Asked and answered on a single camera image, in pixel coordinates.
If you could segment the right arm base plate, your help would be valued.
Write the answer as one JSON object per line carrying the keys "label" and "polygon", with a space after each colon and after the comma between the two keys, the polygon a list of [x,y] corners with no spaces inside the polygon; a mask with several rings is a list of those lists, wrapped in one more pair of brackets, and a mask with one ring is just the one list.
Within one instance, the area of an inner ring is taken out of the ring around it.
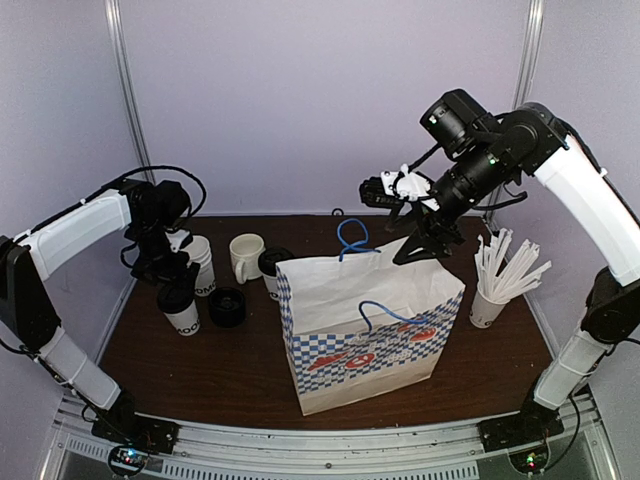
{"label": "right arm base plate", "polygon": [[477,427],[485,452],[541,443],[548,436],[559,435],[565,431],[558,416],[544,419],[522,412],[483,420]]}

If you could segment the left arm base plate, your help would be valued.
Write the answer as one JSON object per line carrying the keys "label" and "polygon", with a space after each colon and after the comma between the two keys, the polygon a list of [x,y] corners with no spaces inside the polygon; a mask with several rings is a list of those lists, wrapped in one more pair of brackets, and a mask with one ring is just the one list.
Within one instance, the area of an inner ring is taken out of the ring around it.
{"label": "left arm base plate", "polygon": [[129,423],[117,422],[113,418],[98,419],[91,427],[91,434],[152,454],[171,454],[179,429],[175,422],[135,416],[133,422]]}

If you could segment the black plastic cup lid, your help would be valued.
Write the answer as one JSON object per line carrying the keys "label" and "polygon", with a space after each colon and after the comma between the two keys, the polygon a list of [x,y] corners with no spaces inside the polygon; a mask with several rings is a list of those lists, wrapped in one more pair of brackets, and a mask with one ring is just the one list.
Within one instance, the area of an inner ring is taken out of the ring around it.
{"label": "black plastic cup lid", "polygon": [[295,255],[284,247],[266,248],[258,257],[258,267],[264,276],[275,277],[278,262],[294,259]]}

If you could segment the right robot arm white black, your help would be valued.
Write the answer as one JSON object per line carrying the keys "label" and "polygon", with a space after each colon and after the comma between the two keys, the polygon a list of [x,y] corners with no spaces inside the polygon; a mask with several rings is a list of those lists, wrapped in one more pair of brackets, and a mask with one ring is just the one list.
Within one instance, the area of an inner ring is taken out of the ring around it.
{"label": "right robot arm white black", "polygon": [[462,238],[459,217],[479,209],[500,185],[536,178],[586,231],[606,260],[580,325],[533,385],[512,430],[530,442],[610,351],[639,325],[639,220],[609,182],[577,131],[545,106],[529,102],[492,115],[463,89],[446,92],[422,116],[422,127],[453,165],[431,181],[402,165],[382,174],[397,213],[410,204],[415,230],[394,257],[398,265],[450,255]]}

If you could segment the checkered paper takeout bag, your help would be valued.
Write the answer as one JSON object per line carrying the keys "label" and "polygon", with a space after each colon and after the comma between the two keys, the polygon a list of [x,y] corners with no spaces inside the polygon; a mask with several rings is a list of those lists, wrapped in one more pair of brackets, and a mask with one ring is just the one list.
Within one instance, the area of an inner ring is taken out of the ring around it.
{"label": "checkered paper takeout bag", "polygon": [[435,259],[395,264],[401,240],[339,240],[337,256],[276,265],[285,351],[305,416],[429,379],[465,293]]}

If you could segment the white paper coffee cup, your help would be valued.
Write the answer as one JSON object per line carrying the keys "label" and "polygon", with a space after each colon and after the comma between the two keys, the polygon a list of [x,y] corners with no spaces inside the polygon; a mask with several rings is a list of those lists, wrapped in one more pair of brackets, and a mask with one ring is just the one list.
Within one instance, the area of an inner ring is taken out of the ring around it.
{"label": "white paper coffee cup", "polygon": [[263,280],[264,280],[264,284],[267,289],[269,298],[271,300],[278,302],[279,292],[278,292],[277,277],[264,274]]}

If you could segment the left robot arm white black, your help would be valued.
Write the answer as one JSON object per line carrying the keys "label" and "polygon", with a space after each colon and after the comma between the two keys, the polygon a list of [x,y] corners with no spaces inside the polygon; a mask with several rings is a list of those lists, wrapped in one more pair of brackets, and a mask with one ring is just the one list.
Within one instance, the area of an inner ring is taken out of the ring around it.
{"label": "left robot arm white black", "polygon": [[96,433],[114,435],[123,444],[144,433],[135,413],[132,392],[106,374],[65,330],[46,282],[67,263],[76,264],[88,304],[85,320],[105,319],[99,297],[107,291],[112,271],[92,264],[84,251],[116,231],[123,231],[137,250],[130,274],[159,284],[162,296],[174,296],[184,311],[195,308],[193,287],[197,264],[184,252],[192,239],[185,222],[198,208],[177,182],[158,185],[126,172],[14,237],[1,239],[1,320],[21,342],[15,354],[47,370],[60,388],[73,392],[95,410]]}

